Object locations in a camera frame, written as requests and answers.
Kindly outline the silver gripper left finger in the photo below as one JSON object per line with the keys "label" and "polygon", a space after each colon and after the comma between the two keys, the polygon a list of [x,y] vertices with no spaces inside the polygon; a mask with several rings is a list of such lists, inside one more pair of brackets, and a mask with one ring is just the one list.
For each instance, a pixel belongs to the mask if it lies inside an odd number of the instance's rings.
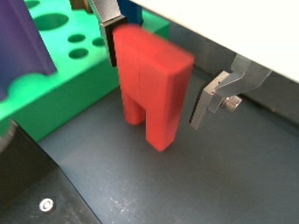
{"label": "silver gripper left finger", "polygon": [[90,7],[99,19],[102,38],[106,41],[107,56],[111,66],[118,65],[115,50],[114,30],[119,25],[127,23],[127,17],[122,15],[118,0],[88,0]]}

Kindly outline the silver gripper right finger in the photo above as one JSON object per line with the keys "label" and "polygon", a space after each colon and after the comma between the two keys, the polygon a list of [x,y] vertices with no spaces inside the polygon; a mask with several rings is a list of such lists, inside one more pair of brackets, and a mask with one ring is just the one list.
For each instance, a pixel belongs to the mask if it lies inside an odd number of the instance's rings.
{"label": "silver gripper right finger", "polygon": [[272,70],[242,55],[236,55],[228,73],[222,71],[200,91],[194,105],[190,125],[198,129],[207,113],[215,113],[219,108],[234,112],[242,103],[239,95],[258,88]]}

